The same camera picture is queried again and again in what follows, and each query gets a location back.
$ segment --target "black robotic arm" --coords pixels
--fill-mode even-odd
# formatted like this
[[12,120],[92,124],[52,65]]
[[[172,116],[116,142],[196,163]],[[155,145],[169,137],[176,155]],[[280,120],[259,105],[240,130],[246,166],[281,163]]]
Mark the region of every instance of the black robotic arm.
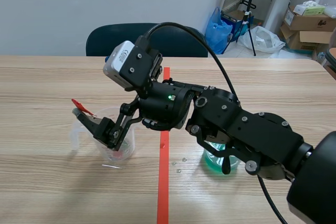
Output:
[[[246,172],[258,175],[262,186],[261,178],[290,181],[292,185],[287,196],[289,209],[306,223],[334,223],[336,132],[326,136],[314,150],[280,116],[266,112],[252,114],[243,110],[223,66],[197,36],[194,36],[195,39],[216,60],[231,92],[172,79],[158,82],[162,72],[162,55],[150,48],[149,40],[153,32],[168,25],[194,35],[188,28],[175,23],[158,24],[140,36],[135,45],[130,41],[119,45],[107,60],[103,68],[105,75],[125,91],[135,90],[138,94],[130,104],[121,105],[117,121],[98,119],[74,109],[77,119],[95,139],[116,151],[133,123],[142,121],[147,128],[157,131],[181,129],[186,124],[185,129],[196,137],[199,145],[216,157],[232,155],[241,159],[246,163]],[[187,120],[192,101],[194,110]],[[139,117],[134,119],[136,110],[139,110]],[[209,142],[226,144],[226,148],[219,151]],[[224,159],[222,172],[230,173],[229,158]],[[280,221],[286,223],[276,208],[275,212]]]

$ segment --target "black tripod stand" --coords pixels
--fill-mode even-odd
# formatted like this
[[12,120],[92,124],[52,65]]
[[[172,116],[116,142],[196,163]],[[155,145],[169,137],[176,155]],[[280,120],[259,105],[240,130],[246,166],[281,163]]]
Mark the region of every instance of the black tripod stand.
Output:
[[[253,49],[253,53],[254,53],[254,56],[257,56],[256,55],[256,51],[254,49],[254,45],[253,45],[253,40],[252,40],[252,35],[251,35],[251,24],[250,24],[250,20],[251,20],[251,11],[250,9],[255,9],[256,6],[254,4],[252,4],[252,0],[241,0],[241,4],[245,4],[247,5],[247,8],[246,8],[246,11],[245,11],[245,14],[244,14],[244,18],[243,18],[243,21],[240,23],[240,26],[239,28],[237,29],[237,31],[235,32],[235,34],[233,35],[232,38],[235,38],[237,33],[239,32],[238,34],[238,37],[236,39],[236,43],[238,42],[238,38],[240,37],[240,34],[242,33],[242,29],[243,29],[243,26],[244,25],[247,25],[247,29],[248,29],[248,33],[250,35],[250,40],[251,40],[251,44],[252,44],[252,49]],[[231,39],[228,44],[226,45],[223,53],[225,52],[225,50],[227,49],[227,47],[230,45],[230,43],[233,41],[233,39]]]

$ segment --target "red object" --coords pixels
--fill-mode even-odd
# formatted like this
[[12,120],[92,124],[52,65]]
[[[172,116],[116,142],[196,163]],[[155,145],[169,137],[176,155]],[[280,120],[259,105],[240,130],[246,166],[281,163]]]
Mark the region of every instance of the red object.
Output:
[[[170,68],[163,69],[163,79],[170,78]],[[157,189],[157,224],[169,224],[169,131],[160,135],[159,184]]]
[[72,102],[74,103],[74,105],[75,105],[80,111],[82,111],[82,112],[86,112],[86,113],[88,113],[88,114],[90,114],[90,115],[94,115],[93,113],[91,113],[90,111],[88,111],[87,109],[85,109],[84,106],[83,106],[80,102],[76,101],[75,99],[71,99],[71,100],[72,100]]

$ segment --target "transparent cup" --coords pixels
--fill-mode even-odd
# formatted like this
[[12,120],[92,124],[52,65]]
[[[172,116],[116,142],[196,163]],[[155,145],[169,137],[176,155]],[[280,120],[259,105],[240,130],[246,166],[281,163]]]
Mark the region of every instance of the transparent cup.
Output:
[[[110,107],[98,111],[95,115],[98,118],[110,118],[114,122],[117,120],[119,115],[119,107]],[[79,149],[79,133],[86,132],[89,138],[95,143],[97,149],[101,153],[102,157],[108,161],[121,161],[132,155],[135,149],[135,136],[134,136],[134,125],[131,125],[124,141],[122,142],[120,149],[118,151],[113,151],[108,149],[105,145],[100,143],[98,140],[94,139],[92,134],[77,120],[72,124],[72,129],[69,133],[69,139],[71,143],[72,150],[76,151]]]
[[[209,143],[209,144],[219,151],[225,150],[225,144],[215,144],[215,143]],[[222,172],[222,164],[224,161],[223,157],[215,157],[213,154],[208,152],[206,149],[204,149],[203,155],[205,157],[205,162],[210,168],[212,168],[213,170],[217,172]],[[231,171],[237,169],[238,165],[240,164],[240,159],[238,159],[235,156],[230,156],[229,159],[231,163]]]

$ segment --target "black office chair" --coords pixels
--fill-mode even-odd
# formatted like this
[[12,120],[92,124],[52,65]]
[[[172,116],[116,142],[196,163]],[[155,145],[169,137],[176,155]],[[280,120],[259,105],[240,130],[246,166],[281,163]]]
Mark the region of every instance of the black office chair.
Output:
[[[133,43],[154,23],[115,24],[95,29],[86,42],[87,56],[109,56],[114,48],[129,40]],[[190,28],[205,41],[196,29]],[[208,57],[207,50],[187,32],[177,27],[162,27],[151,37],[150,45],[164,57]]]

